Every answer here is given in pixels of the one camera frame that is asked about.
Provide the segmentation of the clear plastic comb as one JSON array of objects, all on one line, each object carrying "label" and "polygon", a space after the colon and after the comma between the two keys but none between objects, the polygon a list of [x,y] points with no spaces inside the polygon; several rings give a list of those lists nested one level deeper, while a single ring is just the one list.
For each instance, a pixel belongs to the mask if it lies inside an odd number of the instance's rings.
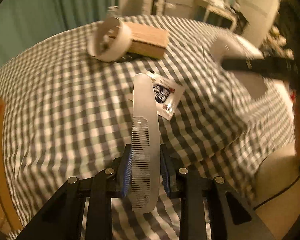
[{"label": "clear plastic comb", "polygon": [[147,74],[134,76],[132,126],[132,210],[150,213],[160,184],[160,134],[153,83]]}]

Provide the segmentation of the sticker sachet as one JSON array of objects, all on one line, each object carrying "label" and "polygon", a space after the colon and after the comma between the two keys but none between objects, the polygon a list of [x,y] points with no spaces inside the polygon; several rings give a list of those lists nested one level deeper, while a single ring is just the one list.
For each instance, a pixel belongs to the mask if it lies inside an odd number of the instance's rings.
[{"label": "sticker sachet", "polygon": [[133,92],[128,98],[133,102],[133,120],[153,121],[158,114],[170,121],[185,88],[175,81],[153,72],[134,76]]}]

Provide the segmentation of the wooden box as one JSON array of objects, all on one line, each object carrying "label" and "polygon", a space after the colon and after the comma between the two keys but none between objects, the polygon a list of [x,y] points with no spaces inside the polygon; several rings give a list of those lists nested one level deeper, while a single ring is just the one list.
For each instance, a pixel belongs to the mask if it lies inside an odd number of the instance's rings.
[{"label": "wooden box", "polygon": [[164,29],[133,22],[125,23],[132,31],[129,53],[161,59],[169,43],[169,32]]}]

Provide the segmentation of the checkered bed cover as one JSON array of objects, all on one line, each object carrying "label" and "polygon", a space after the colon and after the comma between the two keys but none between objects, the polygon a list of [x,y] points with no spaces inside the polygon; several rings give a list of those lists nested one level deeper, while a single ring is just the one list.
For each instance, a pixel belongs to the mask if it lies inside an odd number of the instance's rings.
[{"label": "checkered bed cover", "polygon": [[213,61],[211,43],[231,37],[229,31],[170,16],[126,21],[167,30],[164,57],[99,62],[87,54],[97,27],[91,23],[42,41],[0,68],[5,172],[23,225],[70,176],[94,176],[130,143],[127,96],[138,73],[152,71],[185,89],[172,119],[159,119],[169,152],[203,177],[223,176],[248,202],[262,161],[294,141],[291,108],[271,79],[253,99]]}]

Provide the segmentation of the white suitcase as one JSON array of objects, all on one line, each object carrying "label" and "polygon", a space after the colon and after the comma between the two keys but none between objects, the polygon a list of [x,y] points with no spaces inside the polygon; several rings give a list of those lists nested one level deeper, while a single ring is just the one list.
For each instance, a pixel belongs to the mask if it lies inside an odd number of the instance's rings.
[{"label": "white suitcase", "polygon": [[126,0],[121,13],[123,16],[163,15],[165,0]]}]

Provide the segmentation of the green curtain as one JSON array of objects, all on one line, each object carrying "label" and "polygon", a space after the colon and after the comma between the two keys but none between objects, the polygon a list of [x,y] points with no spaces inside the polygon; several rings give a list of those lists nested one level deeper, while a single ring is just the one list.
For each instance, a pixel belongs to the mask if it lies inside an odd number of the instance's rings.
[{"label": "green curtain", "polygon": [[119,0],[3,0],[0,3],[0,67],[53,35],[105,18]]}]

